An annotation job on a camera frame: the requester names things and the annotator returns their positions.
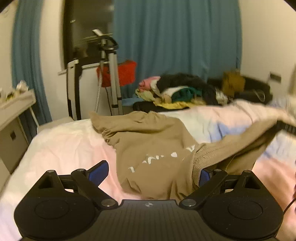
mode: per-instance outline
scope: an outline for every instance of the bedsheet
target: bedsheet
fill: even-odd
[[[246,101],[236,101],[226,107],[199,106],[163,114],[179,118],[199,143],[215,142],[227,134],[241,133],[253,122],[267,118],[281,118],[295,123],[295,119],[285,110]],[[253,168],[253,172],[282,208],[292,200],[296,182],[294,150],[295,137],[280,132]],[[110,171],[99,187],[119,203],[122,199],[140,199],[121,189],[116,175],[115,150],[94,131],[90,120],[63,124],[38,134],[0,198],[0,241],[16,241],[21,238],[13,219],[14,209],[46,170],[55,169],[59,175],[64,175],[77,168],[89,169],[101,160],[107,160]],[[296,238],[296,215],[293,209],[295,205],[286,213],[278,234],[282,241]]]

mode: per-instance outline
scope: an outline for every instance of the red bag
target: red bag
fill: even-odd
[[[127,60],[122,64],[118,65],[118,76],[120,86],[131,84],[135,81],[137,63],[135,61]],[[100,66],[96,70],[98,78],[100,76]],[[109,87],[110,83],[110,72],[109,66],[105,65],[103,70],[103,83],[102,87]]]

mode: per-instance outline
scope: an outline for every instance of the wall outlet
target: wall outlet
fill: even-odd
[[[269,78],[270,78],[270,80],[274,80],[278,83],[281,82],[281,75],[279,75],[279,74],[275,74],[275,73],[270,72]]]

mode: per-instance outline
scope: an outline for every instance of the ribbed black surface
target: ribbed black surface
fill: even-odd
[[[125,200],[115,210],[103,211],[95,224],[76,240],[230,240],[214,233],[198,212],[179,208],[175,201]]]

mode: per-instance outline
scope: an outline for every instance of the curtain fold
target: curtain fold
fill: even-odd
[[[40,19],[43,0],[19,0],[12,40],[12,85],[26,81],[34,89],[36,104],[32,107],[40,125],[52,121],[46,100],[39,55]],[[37,134],[29,111],[20,116],[28,141]]]
[[[184,72],[207,80],[240,67],[238,0],[115,0],[113,33],[118,56],[138,64],[123,98],[149,76]]]

